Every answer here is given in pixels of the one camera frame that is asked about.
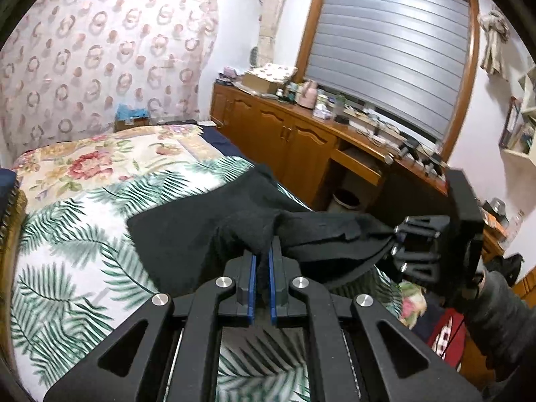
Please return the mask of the right forearm grey sleeve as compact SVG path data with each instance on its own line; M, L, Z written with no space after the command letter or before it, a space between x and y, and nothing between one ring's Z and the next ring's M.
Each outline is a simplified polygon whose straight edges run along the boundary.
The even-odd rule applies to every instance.
M479 296L462 306L462 314L496 379L525 378L535 371L535 309L510 289L499 272L484 275Z

